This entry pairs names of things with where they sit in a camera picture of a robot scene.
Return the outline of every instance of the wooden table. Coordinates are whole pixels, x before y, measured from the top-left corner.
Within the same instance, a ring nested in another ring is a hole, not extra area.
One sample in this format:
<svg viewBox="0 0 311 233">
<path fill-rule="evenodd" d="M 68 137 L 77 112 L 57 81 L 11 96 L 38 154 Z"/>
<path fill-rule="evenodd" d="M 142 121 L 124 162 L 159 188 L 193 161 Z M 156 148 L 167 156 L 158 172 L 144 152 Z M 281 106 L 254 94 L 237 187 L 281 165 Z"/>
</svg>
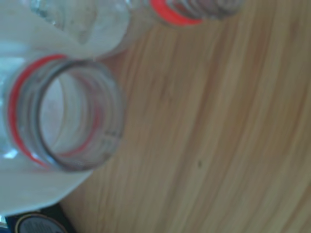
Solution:
<svg viewBox="0 0 311 233">
<path fill-rule="evenodd" d="M 311 1 L 246 0 L 111 59 L 118 153 L 63 202 L 79 233 L 311 233 Z"/>
</svg>

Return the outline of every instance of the bottle neck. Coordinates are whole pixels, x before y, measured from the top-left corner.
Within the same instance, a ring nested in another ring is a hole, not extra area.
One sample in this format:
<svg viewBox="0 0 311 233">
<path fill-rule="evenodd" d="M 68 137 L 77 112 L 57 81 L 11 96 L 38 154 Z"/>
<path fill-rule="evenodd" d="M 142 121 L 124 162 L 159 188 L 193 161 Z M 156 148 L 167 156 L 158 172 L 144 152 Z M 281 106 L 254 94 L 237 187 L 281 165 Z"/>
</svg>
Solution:
<svg viewBox="0 0 311 233">
<path fill-rule="evenodd" d="M 235 14 L 243 0 L 148 0 L 158 17 L 174 26 L 191 26 L 205 18 L 223 19 Z"/>
<path fill-rule="evenodd" d="M 44 168 L 94 168 L 118 146 L 123 102 L 110 73 L 64 55 L 40 58 L 17 76 L 7 101 L 9 134 Z"/>
</svg>

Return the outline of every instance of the red line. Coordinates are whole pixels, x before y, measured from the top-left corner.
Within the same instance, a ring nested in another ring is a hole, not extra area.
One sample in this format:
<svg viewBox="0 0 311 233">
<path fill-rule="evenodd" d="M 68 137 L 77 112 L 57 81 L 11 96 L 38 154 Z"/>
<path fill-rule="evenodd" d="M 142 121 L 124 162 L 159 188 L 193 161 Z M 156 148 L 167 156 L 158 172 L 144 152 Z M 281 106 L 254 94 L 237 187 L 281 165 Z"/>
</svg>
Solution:
<svg viewBox="0 0 311 233">
<path fill-rule="evenodd" d="M 26 67 L 21 74 L 18 76 L 17 80 L 15 81 L 11 93 L 9 95 L 9 102 L 8 102 L 8 121 L 9 121 L 9 128 L 13 137 L 13 140 L 19 147 L 19 149 L 27 155 L 33 162 L 36 162 L 37 164 L 40 164 L 41 166 L 47 167 L 45 163 L 43 163 L 41 160 L 36 159 L 33 157 L 32 153 L 28 150 L 26 145 L 24 144 L 22 138 L 19 135 L 18 129 L 17 129 L 17 102 L 20 95 L 20 90 L 24 84 L 24 82 L 29 78 L 30 75 L 34 71 L 36 71 L 41 66 L 45 65 L 46 63 L 52 61 L 52 60 L 58 60 L 58 59 L 64 59 L 66 58 L 65 55 L 62 54 L 55 54 L 47 57 L 43 57 L 34 63 L 30 64 L 28 67 Z"/>
<path fill-rule="evenodd" d="M 167 22 L 176 26 L 189 26 L 202 23 L 201 19 L 192 19 L 185 17 L 170 8 L 166 0 L 150 0 L 153 9 Z"/>
</svg>

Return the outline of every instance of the red ring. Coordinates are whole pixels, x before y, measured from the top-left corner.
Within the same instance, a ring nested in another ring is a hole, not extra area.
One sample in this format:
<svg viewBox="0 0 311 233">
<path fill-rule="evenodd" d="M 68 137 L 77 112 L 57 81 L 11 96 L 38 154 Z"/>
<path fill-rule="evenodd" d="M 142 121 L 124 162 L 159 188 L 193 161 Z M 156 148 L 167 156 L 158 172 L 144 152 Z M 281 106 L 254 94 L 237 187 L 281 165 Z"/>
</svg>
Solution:
<svg viewBox="0 0 311 233">
<path fill-rule="evenodd" d="M 45 65 L 46 63 L 58 60 L 58 59 L 64 59 L 66 58 L 65 55 L 62 54 L 55 54 L 47 57 L 43 57 L 32 64 L 30 64 L 28 67 L 26 67 L 21 74 L 17 77 L 17 80 L 15 81 L 11 93 L 9 95 L 9 101 L 8 101 L 8 122 L 9 122 L 9 129 L 11 131 L 13 140 L 19 147 L 19 149 L 27 156 L 29 157 L 33 162 L 43 166 L 47 167 L 45 163 L 43 163 L 41 160 L 36 159 L 33 157 L 32 153 L 28 150 L 26 145 L 24 144 L 22 138 L 20 137 L 17 129 L 17 102 L 20 94 L 20 90 L 24 84 L 24 82 L 29 78 L 30 75 L 34 71 L 36 71 L 41 66 Z"/>
<path fill-rule="evenodd" d="M 168 23 L 176 26 L 189 26 L 202 23 L 201 19 L 192 19 L 185 17 L 170 8 L 166 0 L 150 0 L 153 9 Z"/>
</svg>

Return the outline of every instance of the wood grain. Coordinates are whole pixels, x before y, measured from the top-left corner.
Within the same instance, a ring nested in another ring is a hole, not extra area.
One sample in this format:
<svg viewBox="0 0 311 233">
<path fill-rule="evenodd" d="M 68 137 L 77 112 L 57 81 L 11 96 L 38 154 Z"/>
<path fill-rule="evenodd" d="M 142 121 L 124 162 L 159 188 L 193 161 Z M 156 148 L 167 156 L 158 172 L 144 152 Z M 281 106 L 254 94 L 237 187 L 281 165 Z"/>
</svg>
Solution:
<svg viewBox="0 0 311 233">
<path fill-rule="evenodd" d="M 62 205 L 79 233 L 311 233 L 311 1 L 155 27 L 107 61 L 124 141 Z"/>
</svg>

